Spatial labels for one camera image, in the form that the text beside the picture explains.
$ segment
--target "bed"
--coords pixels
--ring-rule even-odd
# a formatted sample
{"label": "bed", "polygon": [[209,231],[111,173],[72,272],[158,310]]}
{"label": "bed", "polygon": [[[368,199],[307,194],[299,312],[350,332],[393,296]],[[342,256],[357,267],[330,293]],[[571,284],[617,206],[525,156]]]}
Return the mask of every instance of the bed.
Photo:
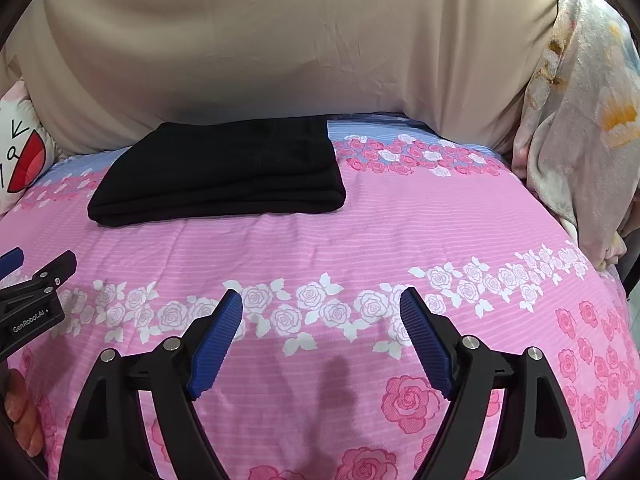
{"label": "bed", "polygon": [[[86,206],[118,150],[57,163],[0,222],[0,253],[20,246],[26,255],[0,285],[62,251],[78,258],[60,291],[65,320],[10,359],[42,415],[52,478],[100,351],[148,351],[210,314],[230,288],[245,315],[196,405],[231,478],[357,478],[363,463],[372,478],[413,475],[447,401],[399,319],[410,285],[492,348],[539,346],[572,410],[589,478],[615,457],[640,410],[640,360],[615,269],[596,273],[486,148],[399,116],[341,118],[328,131],[347,189],[332,214],[101,228]],[[500,395],[470,479],[488,461]],[[172,478],[148,397],[143,412],[159,472]]]}

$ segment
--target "white pillow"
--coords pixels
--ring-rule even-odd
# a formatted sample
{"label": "white pillow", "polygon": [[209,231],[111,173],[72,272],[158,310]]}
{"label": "white pillow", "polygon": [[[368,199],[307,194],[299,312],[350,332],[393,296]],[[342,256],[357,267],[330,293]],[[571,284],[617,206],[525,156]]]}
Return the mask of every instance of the white pillow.
{"label": "white pillow", "polygon": [[18,81],[0,100],[0,216],[51,167],[57,155],[24,81]]}

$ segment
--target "floral blanket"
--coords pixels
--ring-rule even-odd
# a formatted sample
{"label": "floral blanket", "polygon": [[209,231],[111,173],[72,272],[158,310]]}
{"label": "floral blanket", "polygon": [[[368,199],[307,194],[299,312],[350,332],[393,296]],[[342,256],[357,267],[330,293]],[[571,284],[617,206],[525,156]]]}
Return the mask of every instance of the floral blanket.
{"label": "floral blanket", "polygon": [[[121,152],[59,163],[0,221],[21,280],[65,250],[78,272],[66,318],[11,358],[46,434],[50,475],[100,351],[149,351],[240,292],[244,318],[214,387],[196,402],[234,480],[406,480],[447,401],[399,317],[417,288],[430,309],[491,348],[539,346],[574,416],[589,478],[640,411],[640,362],[620,282],[597,273],[498,156],[393,117],[331,121],[344,207],[323,215],[184,219],[120,229],[86,206]],[[482,475],[502,392],[468,473]],[[162,478],[174,473],[150,396],[142,409]]]}
{"label": "floral blanket", "polygon": [[525,95],[513,171],[597,269],[640,227],[640,58],[604,0],[560,0]]}

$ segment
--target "blanket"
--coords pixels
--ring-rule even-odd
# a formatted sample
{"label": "blanket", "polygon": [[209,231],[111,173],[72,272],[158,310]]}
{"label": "blanket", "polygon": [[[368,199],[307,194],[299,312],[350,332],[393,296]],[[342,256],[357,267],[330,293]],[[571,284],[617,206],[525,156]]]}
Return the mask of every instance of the blanket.
{"label": "blanket", "polygon": [[525,98],[512,169],[597,269],[640,226],[640,59],[603,0],[560,0]]}
{"label": "blanket", "polygon": [[164,123],[114,163],[88,213],[101,225],[118,227],[201,216],[325,213],[344,199],[325,118]]}

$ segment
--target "pillow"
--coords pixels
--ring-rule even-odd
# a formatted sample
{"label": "pillow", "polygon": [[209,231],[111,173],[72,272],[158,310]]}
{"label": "pillow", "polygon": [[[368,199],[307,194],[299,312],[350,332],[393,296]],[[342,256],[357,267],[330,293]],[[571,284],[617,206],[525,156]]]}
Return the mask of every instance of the pillow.
{"label": "pillow", "polygon": [[19,80],[0,100],[0,216],[51,167],[57,154]]}
{"label": "pillow", "polygon": [[558,0],[35,0],[12,47],[69,153],[163,121],[404,112],[504,152]]}

